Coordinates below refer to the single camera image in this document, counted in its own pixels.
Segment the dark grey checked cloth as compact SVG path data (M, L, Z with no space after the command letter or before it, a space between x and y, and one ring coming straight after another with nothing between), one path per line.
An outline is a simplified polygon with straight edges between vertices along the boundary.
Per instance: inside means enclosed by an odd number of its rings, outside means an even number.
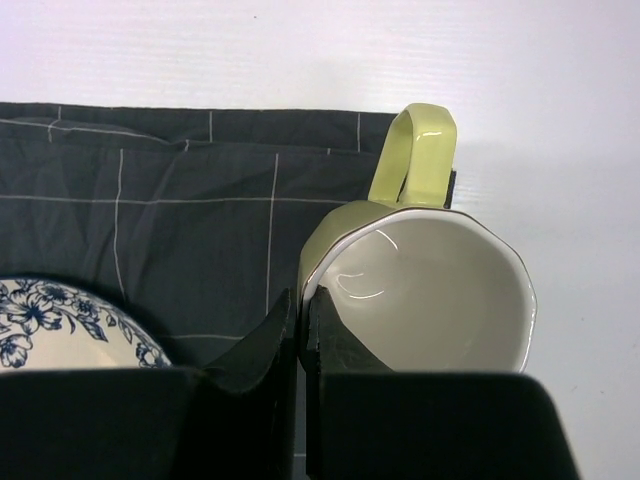
M397 115L1 107L1 278L91 292L172 365L259 326L321 218L368 195Z

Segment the cream cup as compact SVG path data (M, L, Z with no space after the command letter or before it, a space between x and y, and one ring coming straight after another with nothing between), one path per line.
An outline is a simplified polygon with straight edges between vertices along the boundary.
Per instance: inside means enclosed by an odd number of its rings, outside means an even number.
M368 195L306 240L298 304L331 295L346 329L398 372L522 372L537 299L526 265L471 215L446 207L457 126L413 103L391 122Z

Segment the blue floral white plate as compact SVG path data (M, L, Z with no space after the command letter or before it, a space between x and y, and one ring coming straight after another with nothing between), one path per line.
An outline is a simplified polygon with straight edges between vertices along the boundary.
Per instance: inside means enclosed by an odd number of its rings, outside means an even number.
M163 347L101 297L52 279L1 278L1 371L163 368Z

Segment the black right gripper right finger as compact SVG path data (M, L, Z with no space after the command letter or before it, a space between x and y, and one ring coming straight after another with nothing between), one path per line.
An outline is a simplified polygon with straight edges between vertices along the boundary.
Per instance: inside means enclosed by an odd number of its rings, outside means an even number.
M575 479L555 405L521 374L400 373L312 297L303 367L314 479Z

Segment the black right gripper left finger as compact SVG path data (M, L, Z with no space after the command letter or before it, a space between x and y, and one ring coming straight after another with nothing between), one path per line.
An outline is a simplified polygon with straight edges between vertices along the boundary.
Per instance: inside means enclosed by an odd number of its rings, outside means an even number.
M5 479L288 479L296 306L204 368L49 370L1 377Z

